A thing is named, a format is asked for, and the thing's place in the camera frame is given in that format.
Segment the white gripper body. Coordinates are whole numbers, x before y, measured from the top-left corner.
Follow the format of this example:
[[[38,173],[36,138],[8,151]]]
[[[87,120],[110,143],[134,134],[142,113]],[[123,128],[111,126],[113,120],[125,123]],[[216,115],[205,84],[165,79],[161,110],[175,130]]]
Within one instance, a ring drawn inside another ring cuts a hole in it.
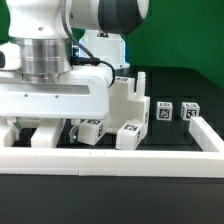
[[[0,45],[0,116],[104,119],[114,74],[107,66],[74,66],[56,82],[29,83],[16,71],[19,47]]]

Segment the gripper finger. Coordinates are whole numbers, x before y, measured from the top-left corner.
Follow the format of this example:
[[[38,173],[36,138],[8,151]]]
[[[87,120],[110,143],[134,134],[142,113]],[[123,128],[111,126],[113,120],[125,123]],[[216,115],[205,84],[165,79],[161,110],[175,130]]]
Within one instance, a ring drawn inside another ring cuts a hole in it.
[[[69,131],[69,141],[76,142],[78,140],[79,125],[74,125]]]
[[[12,129],[12,131],[16,134],[16,136],[19,136],[23,127],[20,124],[20,122],[18,121],[18,119],[16,117],[8,117],[7,118],[7,124]]]

